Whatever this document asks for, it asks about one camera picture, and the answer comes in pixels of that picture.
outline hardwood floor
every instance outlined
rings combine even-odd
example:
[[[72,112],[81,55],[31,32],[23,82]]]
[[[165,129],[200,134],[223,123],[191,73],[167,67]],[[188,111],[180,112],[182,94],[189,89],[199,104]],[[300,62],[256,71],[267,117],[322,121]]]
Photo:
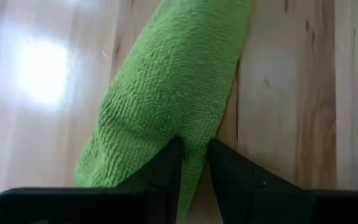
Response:
[[[72,186],[160,0],[0,0],[0,191]],[[257,0],[218,138],[305,188],[358,189],[358,1]],[[221,223],[208,168],[187,223]]]
[[[116,17],[117,1],[0,0],[0,191],[73,185]]]

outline green microfiber cloth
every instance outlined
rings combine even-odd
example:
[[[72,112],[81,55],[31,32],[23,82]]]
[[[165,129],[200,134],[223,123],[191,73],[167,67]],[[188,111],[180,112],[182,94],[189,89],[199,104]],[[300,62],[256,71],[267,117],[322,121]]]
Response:
[[[232,87],[251,0],[163,0],[101,103],[75,180],[114,187],[175,135],[185,143],[185,217]]]

